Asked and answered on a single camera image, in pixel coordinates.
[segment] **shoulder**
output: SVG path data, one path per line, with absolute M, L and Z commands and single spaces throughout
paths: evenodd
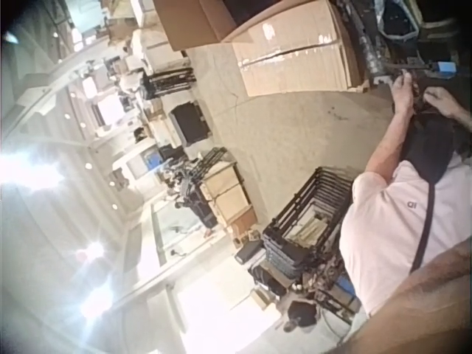
M 353 183 L 353 203 L 364 203 L 386 187 L 387 182 L 379 174 L 375 172 L 361 173 Z

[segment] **black strap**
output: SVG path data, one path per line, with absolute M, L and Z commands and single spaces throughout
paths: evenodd
M 431 223 L 433 221 L 433 210 L 434 210 L 434 197 L 435 197 L 435 188 L 434 184 L 428 184 L 428 206 L 426 207 L 426 219 L 423 226 L 423 233 L 421 234 L 420 243 L 416 250 L 416 255 L 414 256 L 412 268 L 410 269 L 410 274 L 416 271 L 421 267 L 423 258 L 425 256 L 426 247 L 428 245 L 429 233 L 431 231 Z

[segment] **stacked crates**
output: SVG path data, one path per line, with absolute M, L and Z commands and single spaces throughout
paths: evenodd
M 266 258 L 288 279 L 300 278 L 303 271 L 312 267 L 316 258 L 325 251 L 327 242 L 332 237 L 339 237 L 339 232 L 335 230 L 339 230 L 336 227 L 350 205 L 352 182 L 352 178 L 339 170 L 317 168 L 302 189 L 264 229 Z M 305 248 L 286 237 L 308 208 L 314 209 L 316 217 L 326 220 L 327 227 L 314 246 Z M 337 240 L 330 241 L 330 244 L 337 245 Z

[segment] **hand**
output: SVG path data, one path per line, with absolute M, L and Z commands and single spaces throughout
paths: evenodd
M 392 85 L 392 97 L 395 104 L 395 115 L 410 119 L 413 116 L 413 77 L 403 70 Z
M 464 108 L 442 87 L 428 87 L 423 99 L 447 118 L 457 118 L 464 112 Z

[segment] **pink t-shirt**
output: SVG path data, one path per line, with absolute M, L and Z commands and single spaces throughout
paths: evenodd
M 472 171 L 454 156 L 436 185 L 434 216 L 423 264 L 471 235 Z M 372 315 L 409 275 L 426 217 L 428 184 L 408 161 L 387 185 L 377 173 L 353 184 L 353 204 L 340 249 L 365 311 Z

